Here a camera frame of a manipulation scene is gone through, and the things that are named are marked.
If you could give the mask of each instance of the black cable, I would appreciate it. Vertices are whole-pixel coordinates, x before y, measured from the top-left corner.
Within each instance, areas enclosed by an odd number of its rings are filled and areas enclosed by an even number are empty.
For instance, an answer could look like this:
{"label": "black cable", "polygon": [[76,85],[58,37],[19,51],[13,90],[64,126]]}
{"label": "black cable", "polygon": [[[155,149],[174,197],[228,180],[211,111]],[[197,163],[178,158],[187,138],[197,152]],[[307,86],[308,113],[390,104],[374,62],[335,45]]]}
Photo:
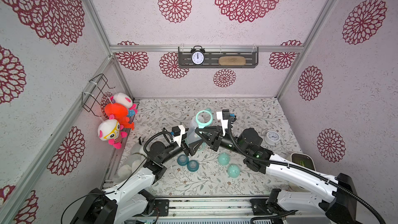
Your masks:
{"label": "black cable", "polygon": [[122,186],[120,186],[119,188],[117,188],[117,190],[120,190],[121,187],[123,187],[123,185],[130,179],[130,177],[140,168],[140,166],[147,160],[148,157],[146,157],[140,165],[138,165],[138,167],[135,169],[135,171],[133,173],[131,173],[131,175],[127,178],[127,180],[122,184]]}
{"label": "black cable", "polygon": [[285,214],[253,217],[253,218],[250,219],[250,224],[255,224],[255,223],[254,223],[255,220],[271,220],[271,219],[282,218],[282,217],[288,216],[288,215],[290,215],[290,214],[293,214],[293,213],[295,213],[295,212],[297,212],[297,211],[298,211],[298,210],[292,210],[292,211],[289,211],[289,212],[287,212],[287,213],[285,213]]}
{"label": "black cable", "polygon": [[156,133],[155,135],[153,135],[152,137],[150,137],[150,138],[147,140],[147,142],[144,144],[144,152],[145,152],[146,154],[148,154],[148,151],[147,151],[147,146],[148,146],[148,144],[149,144],[153,139],[155,139],[156,137],[158,137],[158,136],[160,136],[160,135],[163,135],[163,134],[169,135],[169,136],[170,136],[170,140],[173,139],[173,136],[172,136],[172,134],[171,134],[170,132],[162,131],[162,132]]}
{"label": "black cable", "polygon": [[172,142],[170,142],[170,140],[167,138],[166,134],[163,134],[163,137],[164,137],[164,139],[166,139],[166,141],[167,141],[169,144],[172,144]]}
{"label": "black cable", "polygon": [[351,192],[350,190],[344,188],[343,186],[338,185],[337,183],[330,181],[328,178],[326,177],[322,177],[321,175],[317,174],[316,172],[313,172],[311,170],[308,170],[304,167],[298,166],[296,164],[293,163],[284,163],[284,162],[278,162],[278,161],[272,161],[272,160],[265,160],[265,159],[261,159],[261,158],[257,158],[257,157],[253,157],[250,156],[248,154],[246,154],[246,152],[244,152],[241,147],[239,146],[239,144],[236,142],[235,137],[232,135],[232,122],[231,120],[233,119],[233,117],[229,118],[228,120],[228,135],[233,143],[233,145],[235,146],[235,148],[245,157],[247,157],[248,159],[252,159],[252,160],[256,160],[259,162],[263,162],[263,163],[270,163],[270,164],[276,164],[276,165],[281,165],[281,166],[286,166],[286,167],[290,167],[290,168],[295,168],[298,170],[301,170],[302,172],[306,172],[314,177],[319,178],[322,181],[325,181],[326,183],[330,183],[331,185],[333,185],[334,187],[340,189],[341,191],[343,191],[344,193],[346,193],[347,195],[351,196],[352,198],[356,199],[359,203],[361,203],[363,206],[365,206],[367,209],[369,209],[369,211],[376,217],[376,219],[380,222],[380,224],[385,224],[386,222],[384,221],[383,217],[366,201],[364,201],[361,197],[357,196],[356,194],[354,194],[353,192]]}
{"label": "black cable", "polygon": [[68,209],[72,204],[74,204],[75,202],[77,202],[78,200],[80,200],[81,198],[84,198],[84,197],[89,196],[89,195],[107,195],[107,194],[110,194],[110,193],[113,193],[113,192],[114,192],[114,191],[108,192],[108,193],[102,193],[102,194],[99,194],[99,193],[90,193],[90,194],[84,195],[84,196],[82,196],[82,197],[80,197],[80,198],[74,200],[74,201],[73,201],[71,204],[69,204],[69,205],[67,206],[67,208],[62,212],[62,215],[61,215],[61,224],[62,224],[62,218],[64,217],[64,214],[65,214],[65,212],[67,211],[67,209]]}

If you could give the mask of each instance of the zip tie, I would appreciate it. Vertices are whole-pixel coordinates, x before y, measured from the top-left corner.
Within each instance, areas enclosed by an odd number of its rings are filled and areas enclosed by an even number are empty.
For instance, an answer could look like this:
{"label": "zip tie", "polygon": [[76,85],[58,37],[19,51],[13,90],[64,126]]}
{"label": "zip tie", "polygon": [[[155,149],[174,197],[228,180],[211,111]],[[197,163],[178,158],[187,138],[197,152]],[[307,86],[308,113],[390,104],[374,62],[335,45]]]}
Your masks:
{"label": "zip tie", "polygon": [[91,95],[92,97],[94,97],[94,95],[92,93],[89,92],[83,92],[83,93],[88,93],[89,95]]}

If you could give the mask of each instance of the pink plush toy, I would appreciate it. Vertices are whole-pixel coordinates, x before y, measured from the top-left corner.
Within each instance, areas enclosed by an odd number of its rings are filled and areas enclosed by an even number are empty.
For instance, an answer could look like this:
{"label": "pink plush toy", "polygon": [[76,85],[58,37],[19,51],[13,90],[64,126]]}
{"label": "pink plush toy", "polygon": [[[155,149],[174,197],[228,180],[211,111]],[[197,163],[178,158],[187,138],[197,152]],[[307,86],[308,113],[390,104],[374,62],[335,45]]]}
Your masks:
{"label": "pink plush toy", "polygon": [[98,137],[103,141],[108,141],[116,149],[122,147],[122,138],[127,137],[127,132],[121,132],[121,125],[112,115],[108,120],[102,122],[98,127]]}

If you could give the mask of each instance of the round clock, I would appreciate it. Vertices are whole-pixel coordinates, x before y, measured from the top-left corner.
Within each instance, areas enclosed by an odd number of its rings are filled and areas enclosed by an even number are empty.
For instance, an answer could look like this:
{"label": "round clock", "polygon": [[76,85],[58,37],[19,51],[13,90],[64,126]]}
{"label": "round clock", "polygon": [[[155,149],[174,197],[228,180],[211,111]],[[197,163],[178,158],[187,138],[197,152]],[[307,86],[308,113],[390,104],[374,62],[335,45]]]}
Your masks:
{"label": "round clock", "polygon": [[268,131],[266,133],[266,142],[267,144],[271,146],[275,146],[279,141],[281,140],[281,137],[277,132],[274,131]]}
{"label": "round clock", "polygon": [[193,64],[201,65],[205,61],[205,54],[201,51],[195,51],[191,55]]}

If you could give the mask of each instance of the teal bottle cap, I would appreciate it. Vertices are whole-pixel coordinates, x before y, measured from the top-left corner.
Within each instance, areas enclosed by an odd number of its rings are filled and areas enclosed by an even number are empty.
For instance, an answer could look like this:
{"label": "teal bottle cap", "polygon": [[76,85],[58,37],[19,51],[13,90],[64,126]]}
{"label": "teal bottle cap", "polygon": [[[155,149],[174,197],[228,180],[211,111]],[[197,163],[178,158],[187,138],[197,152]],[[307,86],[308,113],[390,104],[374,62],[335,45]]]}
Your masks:
{"label": "teal bottle cap", "polygon": [[186,166],[188,162],[189,162],[189,158],[186,155],[180,155],[177,158],[177,163],[181,166]]}
{"label": "teal bottle cap", "polygon": [[231,164],[227,169],[228,175],[232,178],[236,178],[240,174],[240,168],[236,164]]}
{"label": "teal bottle cap", "polygon": [[219,163],[220,165],[222,165],[222,166],[227,166],[227,165],[229,164],[229,156],[228,156],[228,154],[225,153],[225,152],[222,152],[222,153],[218,156],[217,160],[218,160],[218,163]]}
{"label": "teal bottle cap", "polygon": [[187,164],[187,168],[190,172],[195,172],[199,169],[199,162],[197,162],[196,160],[191,160]]}

